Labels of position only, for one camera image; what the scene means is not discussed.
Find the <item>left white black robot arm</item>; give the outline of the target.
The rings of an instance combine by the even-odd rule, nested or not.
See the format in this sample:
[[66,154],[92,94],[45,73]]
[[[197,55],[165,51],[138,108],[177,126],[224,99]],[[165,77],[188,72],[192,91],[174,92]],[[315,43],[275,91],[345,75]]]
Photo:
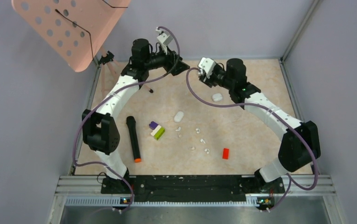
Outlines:
[[100,158],[108,177],[112,178],[112,187],[119,193],[128,191],[130,180],[118,146],[120,134],[115,122],[128,100],[145,84],[148,84],[150,70],[163,68],[165,75],[179,75],[189,69],[182,61],[180,51],[169,48],[171,37],[159,38],[158,50],[147,39],[136,39],[132,45],[132,55],[124,67],[114,88],[104,100],[92,110],[85,110],[82,115],[82,135],[84,144]]

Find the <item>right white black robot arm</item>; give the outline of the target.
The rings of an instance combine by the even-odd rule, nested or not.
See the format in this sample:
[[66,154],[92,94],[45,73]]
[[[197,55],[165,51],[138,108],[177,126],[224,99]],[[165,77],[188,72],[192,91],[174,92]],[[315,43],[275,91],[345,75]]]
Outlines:
[[317,125],[304,122],[284,112],[261,90],[248,82],[243,60],[229,59],[225,66],[203,57],[198,64],[199,80],[208,87],[228,90],[233,106],[240,106],[259,118],[280,139],[277,158],[255,171],[254,187],[267,192],[273,181],[297,171],[321,156]]

